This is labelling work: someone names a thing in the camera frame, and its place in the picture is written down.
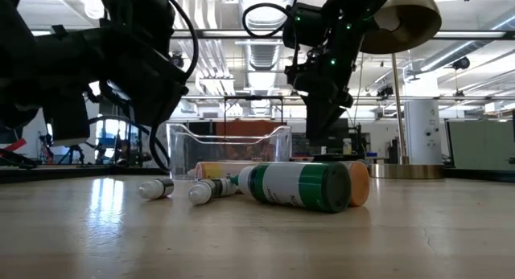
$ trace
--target wooden table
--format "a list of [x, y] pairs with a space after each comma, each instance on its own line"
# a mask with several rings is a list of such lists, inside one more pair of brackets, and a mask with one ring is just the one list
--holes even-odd
[[378, 181], [329, 215], [145, 177], [0, 185], [0, 278], [513, 278], [515, 185]]

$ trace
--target clear plastic bin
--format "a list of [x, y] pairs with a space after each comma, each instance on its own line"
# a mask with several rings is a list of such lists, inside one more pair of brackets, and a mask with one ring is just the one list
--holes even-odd
[[181, 124], [167, 125], [171, 177], [194, 179], [198, 162], [287, 162], [291, 127], [262, 137], [198, 135]]

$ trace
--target green paint tube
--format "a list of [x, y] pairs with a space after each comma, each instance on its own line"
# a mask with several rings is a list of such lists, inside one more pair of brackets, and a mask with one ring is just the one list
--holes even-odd
[[313, 211], [343, 211], [351, 197], [350, 176], [340, 163], [261, 163], [247, 166], [232, 181], [260, 202]]

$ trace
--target ceiling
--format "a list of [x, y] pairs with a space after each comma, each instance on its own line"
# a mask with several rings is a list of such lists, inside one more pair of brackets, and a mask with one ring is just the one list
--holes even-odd
[[[241, 29], [241, 15], [237, 4], [238, 0], [216, 0], [216, 20], [221, 29]], [[308, 4], [317, 6], [323, 5], [326, 0], [299, 0]], [[495, 19], [499, 15], [512, 10], [515, 15], [515, 0], [437, 0], [440, 14], [443, 17], [442, 30], [483, 30], [484, 24]], [[47, 30], [51, 25], [62, 24], [68, 29], [84, 29], [97, 27], [97, 20], [89, 18], [84, 13], [84, 4], [80, 0], [22, 0], [19, 5], [19, 12], [25, 19], [27, 25], [34, 31]], [[229, 67], [230, 73], [234, 77], [234, 87], [236, 90], [243, 89], [246, 86], [246, 62], [245, 49], [234, 39], [223, 39], [221, 45], [225, 54], [225, 61]], [[452, 45], [455, 41], [429, 41], [420, 47], [408, 51], [397, 53], [397, 62], [401, 66], [408, 60], [417, 60], [428, 58], [445, 47]], [[180, 50], [178, 40], [172, 40], [171, 50]], [[463, 70], [455, 73], [453, 69], [440, 68], [436, 71], [439, 82], [439, 91], [441, 94], [455, 92], [456, 88], [462, 88], [470, 84], [482, 81], [488, 81], [493, 77], [505, 73], [515, 68], [515, 55], [507, 55], [503, 59], [499, 59], [487, 66], [474, 69], [491, 59], [503, 55], [515, 49], [515, 41], [498, 41], [490, 43], [488, 46], [468, 55], [471, 60], [471, 67], [465, 75]], [[292, 51], [282, 51], [282, 58], [279, 62], [278, 72], [284, 69], [284, 66], [290, 64]], [[371, 92], [379, 86], [374, 84], [378, 78], [391, 70], [391, 55], [367, 55], [364, 56], [362, 73], [358, 68], [357, 73], [352, 76], [349, 85], [351, 93], [358, 93], [361, 89], [361, 95]], [[462, 74], [457, 80], [453, 79], [455, 74]], [[473, 93], [474, 96], [487, 96], [500, 90], [510, 90], [515, 87], [515, 76], [507, 79], [503, 83], [493, 84], [478, 88]], [[275, 82], [275, 88], [290, 89], [286, 85], [286, 77], [278, 74]]]

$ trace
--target metal pole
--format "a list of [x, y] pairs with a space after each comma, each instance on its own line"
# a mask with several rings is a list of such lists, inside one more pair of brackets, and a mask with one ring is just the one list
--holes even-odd
[[407, 164], [406, 141], [404, 140], [404, 127], [402, 127], [401, 92], [399, 91], [399, 79], [395, 53], [392, 54], [393, 82], [395, 83], [395, 104], [397, 107], [397, 123], [399, 127], [399, 145], [401, 147], [401, 164]]

